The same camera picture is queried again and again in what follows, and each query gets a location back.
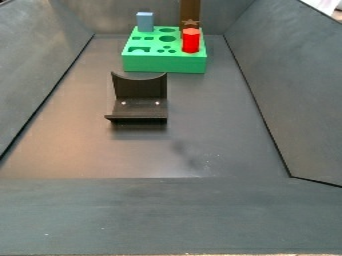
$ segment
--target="red cylinder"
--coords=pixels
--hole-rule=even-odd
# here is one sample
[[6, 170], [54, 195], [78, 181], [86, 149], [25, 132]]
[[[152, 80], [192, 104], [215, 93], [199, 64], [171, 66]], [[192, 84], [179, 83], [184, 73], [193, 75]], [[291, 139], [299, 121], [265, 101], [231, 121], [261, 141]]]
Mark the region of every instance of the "red cylinder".
[[200, 31], [196, 28], [183, 29], [183, 47], [181, 51], [195, 53], [199, 51]]

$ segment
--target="gray surface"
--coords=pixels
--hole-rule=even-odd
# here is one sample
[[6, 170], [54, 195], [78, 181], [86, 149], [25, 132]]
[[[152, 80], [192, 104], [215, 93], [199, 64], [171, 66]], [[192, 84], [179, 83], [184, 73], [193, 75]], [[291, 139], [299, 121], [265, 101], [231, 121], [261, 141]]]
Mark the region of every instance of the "gray surface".
[[166, 128], [112, 126], [102, 117], [114, 100], [110, 71], [156, 77], [124, 74], [125, 41], [92, 40], [2, 161], [0, 178], [285, 176], [221, 36], [207, 37], [205, 74], [168, 74]]
[[169, 74], [166, 130], [112, 129], [125, 39], [93, 39], [2, 161], [0, 254], [340, 254], [342, 190], [287, 177], [221, 37], [205, 75]]
[[291, 175], [342, 185], [342, 26], [257, 0], [225, 33]]
[[[154, 13], [154, 25], [177, 26], [177, 0], [61, 0], [97, 34], [128, 34], [138, 11]], [[201, 0], [203, 31], [221, 35], [253, 0]]]
[[57, 0], [0, 7], [0, 155], [92, 33]]
[[342, 190], [304, 181], [1, 180], [1, 254], [342, 253]]

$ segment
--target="brown object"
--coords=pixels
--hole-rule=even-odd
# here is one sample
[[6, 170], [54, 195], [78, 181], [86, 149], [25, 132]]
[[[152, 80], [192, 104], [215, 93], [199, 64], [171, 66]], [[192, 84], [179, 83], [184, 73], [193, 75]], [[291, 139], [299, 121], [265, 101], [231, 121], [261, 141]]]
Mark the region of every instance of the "brown object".
[[200, 0], [180, 0], [179, 28], [199, 28]]

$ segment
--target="green shape sorter block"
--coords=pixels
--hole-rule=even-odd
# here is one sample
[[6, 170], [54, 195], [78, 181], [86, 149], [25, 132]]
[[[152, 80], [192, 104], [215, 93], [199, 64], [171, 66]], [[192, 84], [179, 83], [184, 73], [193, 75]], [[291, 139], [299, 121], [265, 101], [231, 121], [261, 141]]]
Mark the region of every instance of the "green shape sorter block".
[[154, 26], [153, 32], [133, 28], [122, 52], [124, 71], [204, 73], [207, 51], [200, 31], [199, 52], [181, 51], [179, 27]]

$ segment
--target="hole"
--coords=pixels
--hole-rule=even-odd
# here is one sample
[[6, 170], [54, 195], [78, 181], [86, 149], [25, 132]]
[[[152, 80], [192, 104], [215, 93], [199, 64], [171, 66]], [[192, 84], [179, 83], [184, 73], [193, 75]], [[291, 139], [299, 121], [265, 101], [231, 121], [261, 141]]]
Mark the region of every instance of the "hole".
[[158, 31], [169, 33], [169, 32], [175, 32], [176, 30], [172, 28], [160, 28]]
[[128, 52], [149, 52], [150, 47], [129, 47]]
[[173, 42], [176, 38], [173, 36], [160, 36], [158, 40], [162, 42]]

